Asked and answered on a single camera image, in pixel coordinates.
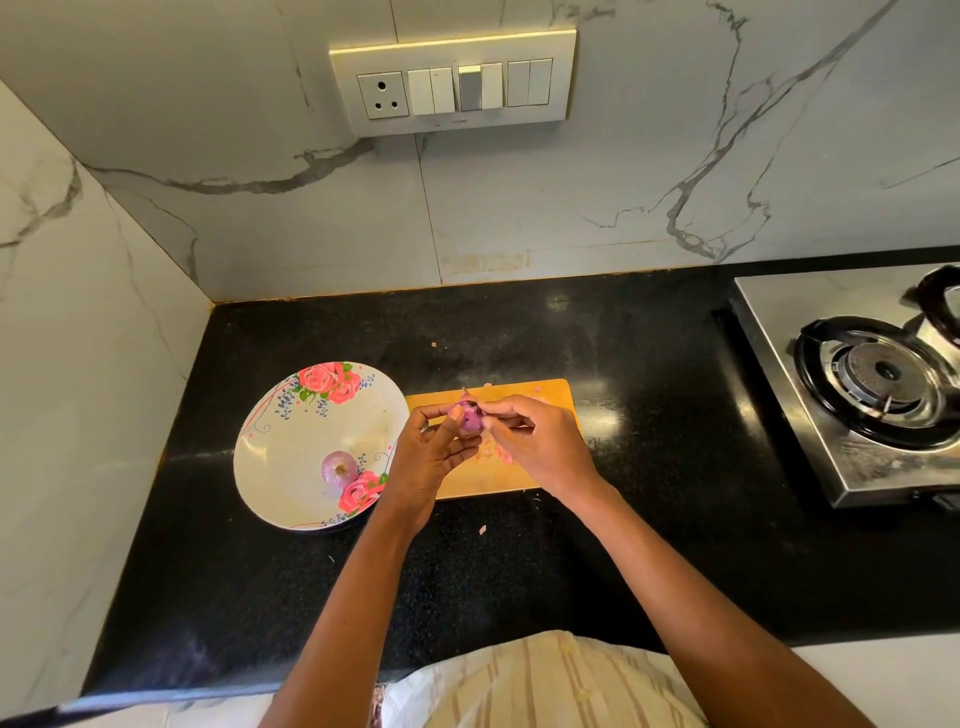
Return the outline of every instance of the hand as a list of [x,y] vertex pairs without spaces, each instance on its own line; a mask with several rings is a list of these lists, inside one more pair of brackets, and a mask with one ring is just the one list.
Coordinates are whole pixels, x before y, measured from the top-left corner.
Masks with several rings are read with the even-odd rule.
[[481,402],[484,427],[544,490],[570,507],[602,482],[573,413],[522,395]]
[[[446,415],[439,425],[427,422]],[[459,404],[418,407],[396,440],[390,476],[374,515],[397,517],[411,538],[426,525],[447,473],[477,453],[480,436],[458,439],[464,408]]]

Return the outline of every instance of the switch plate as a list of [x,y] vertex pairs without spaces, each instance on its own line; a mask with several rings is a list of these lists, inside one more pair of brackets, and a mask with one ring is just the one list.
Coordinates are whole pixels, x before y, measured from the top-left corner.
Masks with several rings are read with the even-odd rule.
[[530,90],[527,95],[527,104],[533,107],[550,103],[550,72],[552,70],[553,59],[530,61]]
[[503,108],[503,63],[483,63],[480,66],[481,107]]
[[433,112],[453,113],[453,69],[431,68],[430,85],[433,88]]
[[[383,134],[435,132],[473,127],[527,124],[538,121],[560,121],[566,118],[570,93],[570,75],[577,31],[540,31],[519,33],[510,36],[486,36],[458,38],[455,40],[430,40],[418,43],[391,43],[366,48],[347,48],[330,51],[330,61],[337,77],[347,111],[349,124],[357,136],[380,136]],[[403,82],[409,82],[409,71],[433,68],[457,68],[464,65],[483,66],[500,64],[504,81],[510,61],[538,61],[553,59],[551,85],[546,104],[537,106],[506,107],[503,85],[500,87],[500,108],[484,106],[481,110],[433,114],[412,114],[394,118],[369,118],[360,92],[357,77],[383,72],[401,72]],[[452,74],[454,97],[460,96],[458,74]],[[413,106],[411,90],[407,99]]]
[[415,116],[433,113],[433,86],[430,84],[429,68],[407,72],[407,93],[410,94],[410,113]]
[[460,80],[460,111],[479,111],[483,108],[483,84],[478,65],[457,68]]
[[507,106],[525,107],[530,93],[530,62],[507,63]]
[[389,119],[410,114],[407,94],[403,89],[403,74],[399,71],[358,75],[357,83],[368,119]]

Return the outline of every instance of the gray marble vein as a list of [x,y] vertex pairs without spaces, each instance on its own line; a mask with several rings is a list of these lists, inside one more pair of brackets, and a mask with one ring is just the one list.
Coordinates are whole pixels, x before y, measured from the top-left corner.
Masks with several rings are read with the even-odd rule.
[[107,207],[109,207],[113,212],[113,217],[116,220],[117,235],[120,237],[120,242],[123,243],[124,253],[127,254],[127,274],[130,276],[130,286],[133,290],[133,294],[136,296],[137,300],[140,301],[140,305],[143,306],[144,310],[150,314],[150,317],[154,320],[156,333],[160,337],[160,343],[163,344],[163,348],[167,350],[167,354],[170,356],[170,361],[174,365],[174,370],[180,375],[180,378],[183,379],[183,381],[186,381],[186,374],[184,374],[180,369],[180,365],[177,363],[177,358],[174,356],[174,352],[170,348],[170,342],[167,341],[167,336],[163,332],[163,325],[160,323],[160,317],[156,315],[156,311],[154,311],[147,303],[147,300],[143,296],[143,291],[140,290],[140,284],[136,280],[136,271],[133,269],[133,253],[131,253],[130,250],[130,243],[127,240],[127,236],[123,232],[123,224],[120,220],[120,215],[117,214],[117,210],[113,206],[113,200],[106,188],[104,188],[104,199],[107,200]]
[[[742,249],[745,245],[754,242],[757,234],[763,229],[763,227],[772,217],[770,203],[760,202],[754,199],[757,187],[766,174],[770,171],[770,168],[773,165],[774,159],[777,155],[777,152],[780,150],[784,139],[790,134],[790,132],[793,131],[800,117],[803,116],[804,111],[809,104],[809,99],[801,108],[800,113],[798,114],[797,118],[794,119],[794,122],[790,125],[790,128],[787,130],[786,134],[780,138],[773,155],[770,156],[765,168],[754,182],[750,191],[747,193],[747,216],[739,226],[725,231],[719,235],[715,235],[714,237],[704,238],[701,235],[682,227],[678,220],[687,203],[690,201],[690,197],[693,195],[693,191],[696,189],[697,185],[700,184],[700,182],[702,182],[704,178],[711,171],[713,171],[713,169],[721,161],[723,161],[724,157],[726,157],[727,154],[729,154],[733,149],[736,142],[746,135],[747,131],[755,124],[756,121],[763,118],[767,113],[773,110],[781,101],[783,101],[784,98],[794,91],[799,84],[807,81],[819,71],[826,69],[827,73],[820,83],[820,85],[823,85],[823,83],[833,72],[833,69],[836,68],[837,64],[844,58],[844,56],[847,55],[853,46],[855,46],[862,37],[867,35],[880,22],[880,20],[882,20],[883,17],[898,4],[899,1],[900,0],[887,0],[887,2],[879,10],[868,17],[860,25],[860,27],[848,34],[837,45],[831,48],[826,54],[805,68],[803,71],[790,76],[777,85],[773,84],[773,75],[770,75],[766,79],[763,79],[759,82],[754,82],[747,88],[740,91],[733,99],[731,99],[732,78],[736,68],[737,59],[739,58],[740,49],[744,41],[741,30],[743,29],[744,25],[749,22],[750,18],[746,17],[745,15],[737,15],[734,10],[726,5],[723,5],[722,3],[707,0],[706,7],[719,13],[720,20],[727,26],[729,32],[733,35],[735,40],[731,64],[727,72],[726,81],[724,83],[724,93],[720,103],[720,114],[717,124],[714,128],[710,151],[700,162],[700,164],[697,165],[693,172],[670,187],[670,189],[668,189],[662,195],[662,197],[660,197],[655,205],[649,208],[645,206],[634,206],[622,209],[616,213],[612,223],[609,224],[601,224],[586,217],[583,219],[598,228],[615,228],[619,221],[620,215],[633,211],[652,212],[658,206],[660,206],[660,204],[666,200],[666,198],[673,193],[678,192],[679,195],[676,202],[666,212],[666,232],[683,250],[688,251],[689,253],[694,253],[701,257],[705,257],[711,262],[721,263],[738,250]],[[730,138],[724,141],[724,131],[728,128],[733,119],[737,117],[740,111],[739,103],[742,101],[748,91],[760,84],[763,84],[766,88],[765,98],[754,107],[744,121],[735,127],[733,133],[730,135]],[[735,246],[731,246],[728,243],[727,236],[734,231],[740,230],[744,225],[746,225],[757,210],[759,210],[763,215],[763,220],[760,222],[758,228],[746,241]]]
[[135,195],[136,197],[139,197],[141,200],[144,200],[145,202],[150,203],[150,205],[152,205],[153,207],[155,207],[165,215],[169,215],[174,220],[177,220],[183,223],[187,227],[187,229],[190,230],[190,234],[192,235],[192,237],[190,238],[190,245],[187,248],[187,255],[185,260],[185,263],[186,263],[185,273],[187,276],[190,277],[190,279],[194,283],[199,284],[200,280],[197,275],[197,244],[200,242],[200,232],[196,228],[194,228],[192,225],[190,225],[190,223],[188,223],[182,217],[177,215],[176,212],[172,212],[166,207],[158,205],[156,203],[156,200],[154,200],[151,197],[148,197],[147,195],[143,194],[142,192],[139,192],[138,190],[133,189],[132,187],[126,187],[120,184],[107,184],[107,185],[104,185],[104,187],[106,189],[122,189],[124,192],[129,192],[130,194]]
[[899,182],[892,182],[892,183],[890,183],[890,184],[887,184],[887,183],[884,182],[883,180],[880,180],[880,189],[893,189],[894,187],[899,187],[901,184],[907,184],[908,182],[912,182],[912,181],[916,180],[917,178],[920,178],[920,177],[923,177],[924,175],[930,174],[930,172],[935,172],[935,171],[938,170],[938,169],[941,169],[941,168],[943,168],[943,167],[946,167],[948,164],[953,164],[955,161],[960,161],[960,157],[954,157],[953,159],[948,159],[947,161],[942,161],[942,162],[940,162],[939,164],[933,165],[933,166],[930,167],[929,169],[923,170],[923,172],[918,172],[918,173],[915,174],[915,175],[910,175],[910,177],[906,177],[906,178],[900,180]]
[[70,623],[73,621],[74,617],[80,613],[80,610],[83,609],[84,605],[86,604],[86,601],[90,598],[90,595],[93,594],[93,591],[98,586],[98,581],[97,581],[98,578],[99,578],[99,574],[97,574],[96,576],[94,576],[94,578],[90,580],[90,583],[87,585],[86,589],[84,589],[84,593],[81,594],[80,599],[77,600],[77,603],[73,605],[73,608],[67,614],[66,619],[63,621],[63,625],[60,628],[60,634],[58,635],[57,641],[55,642],[55,644],[57,645],[57,647],[59,647],[59,649],[55,649],[54,651],[50,652],[50,654],[47,655],[47,658],[43,661],[43,664],[40,666],[40,669],[36,672],[36,678],[34,678],[34,682],[30,686],[30,691],[27,692],[27,696],[23,699],[23,704],[30,703],[31,699],[34,697],[34,694],[42,684],[43,678],[44,676],[46,676],[47,670],[51,666],[51,664],[54,662],[59,662],[66,654],[66,649],[63,647],[60,647],[63,643],[63,637],[66,635],[67,631],[69,630]]
[[430,139],[436,132],[418,132],[414,134],[414,145],[417,147],[417,159],[423,159],[426,148],[430,144]]
[[86,164],[85,167],[92,172],[131,175],[141,180],[162,184],[164,187],[172,187],[201,195],[235,195],[239,192],[248,192],[252,195],[281,195],[284,192],[291,192],[306,187],[308,184],[319,182],[371,151],[373,151],[373,139],[370,138],[359,139],[346,149],[337,149],[334,154],[327,157],[318,156],[318,150],[308,149],[296,157],[306,162],[306,169],[284,180],[254,180],[253,182],[235,182],[230,179],[221,182],[214,180],[178,182],[177,180],[162,180],[146,172],[124,169],[123,167],[98,167],[93,164]]
[[[506,10],[507,4],[504,3],[503,9]],[[598,17],[616,17],[616,4],[613,0],[603,0],[603,2],[586,9],[577,3],[553,2],[550,7],[550,23],[553,26],[558,19],[574,20],[578,26],[596,20]]]
[[303,102],[306,104],[306,107],[313,110],[310,107],[310,99],[306,95],[306,87],[303,85],[303,74],[300,72],[300,60],[297,58],[297,49],[294,47],[294,41],[290,37],[290,29],[287,28],[287,18],[283,14],[283,8],[278,2],[274,2],[274,7],[280,15],[280,25],[283,26],[283,34],[287,38],[287,45],[290,47],[290,56],[294,61],[294,71],[297,74],[297,82],[300,84],[300,93],[303,94]]
[[36,208],[32,193],[29,189],[24,188],[20,191],[20,202],[23,204],[24,210],[28,213],[30,221],[16,232],[12,240],[0,243],[0,249],[15,248],[46,223],[70,214],[74,205],[84,195],[84,184],[80,180],[80,170],[77,166],[77,161],[71,158],[70,162],[73,166],[73,175],[70,178],[70,183],[66,187],[66,192],[63,194],[63,199],[53,203],[45,211],[40,212]]
[[10,280],[13,277],[13,268],[16,266],[16,258],[19,253],[19,247],[31,235],[42,228],[51,220],[58,220],[70,214],[84,196],[84,183],[80,179],[80,166],[73,158],[70,159],[73,174],[70,176],[70,182],[66,186],[63,198],[50,205],[45,211],[40,212],[36,208],[32,191],[24,186],[20,189],[20,203],[24,211],[27,212],[29,222],[18,230],[11,240],[0,243],[0,250],[10,251],[7,256],[7,268],[0,275],[0,303],[7,299],[7,289],[10,286]]

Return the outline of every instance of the beige shirt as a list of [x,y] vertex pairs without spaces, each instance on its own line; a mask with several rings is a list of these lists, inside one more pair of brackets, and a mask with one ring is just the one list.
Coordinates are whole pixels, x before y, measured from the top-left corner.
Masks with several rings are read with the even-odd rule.
[[383,728],[701,728],[703,712],[666,655],[541,632],[424,667],[389,685]]

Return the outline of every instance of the person's left hand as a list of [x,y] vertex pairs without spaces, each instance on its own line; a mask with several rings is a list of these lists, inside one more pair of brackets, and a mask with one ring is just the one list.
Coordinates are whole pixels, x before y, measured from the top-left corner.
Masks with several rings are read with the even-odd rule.
[[[439,425],[429,420],[446,415]],[[459,404],[417,407],[396,440],[396,455],[374,514],[394,516],[411,538],[426,525],[447,473],[477,453],[480,436],[458,438],[464,408]]]

